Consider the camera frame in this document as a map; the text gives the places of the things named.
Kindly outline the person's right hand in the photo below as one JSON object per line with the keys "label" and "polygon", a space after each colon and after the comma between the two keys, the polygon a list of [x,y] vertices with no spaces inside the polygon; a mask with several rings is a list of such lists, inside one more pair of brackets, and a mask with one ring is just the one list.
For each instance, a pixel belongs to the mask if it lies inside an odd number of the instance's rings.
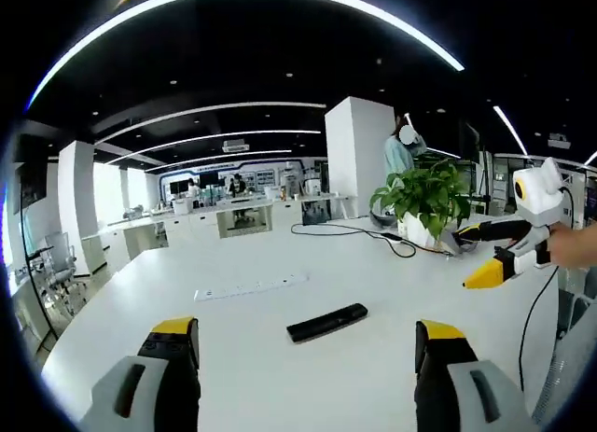
{"label": "person's right hand", "polygon": [[573,230],[556,223],[550,227],[551,262],[565,268],[590,268],[597,264],[597,225]]}

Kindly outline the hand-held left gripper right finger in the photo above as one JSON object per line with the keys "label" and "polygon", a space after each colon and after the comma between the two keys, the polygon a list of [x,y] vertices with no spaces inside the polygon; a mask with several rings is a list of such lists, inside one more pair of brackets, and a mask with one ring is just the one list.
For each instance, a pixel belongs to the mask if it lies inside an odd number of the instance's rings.
{"label": "hand-held left gripper right finger", "polygon": [[415,326],[414,402],[419,431],[537,431],[522,391],[489,360],[477,358],[456,327]]}

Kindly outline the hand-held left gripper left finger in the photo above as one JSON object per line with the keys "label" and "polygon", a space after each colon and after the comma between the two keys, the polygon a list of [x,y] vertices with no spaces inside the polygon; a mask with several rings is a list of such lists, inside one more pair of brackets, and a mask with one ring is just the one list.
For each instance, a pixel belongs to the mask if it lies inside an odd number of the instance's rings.
{"label": "hand-held left gripper left finger", "polygon": [[151,329],[136,355],[119,360],[91,389],[81,431],[196,431],[199,329],[195,317]]}

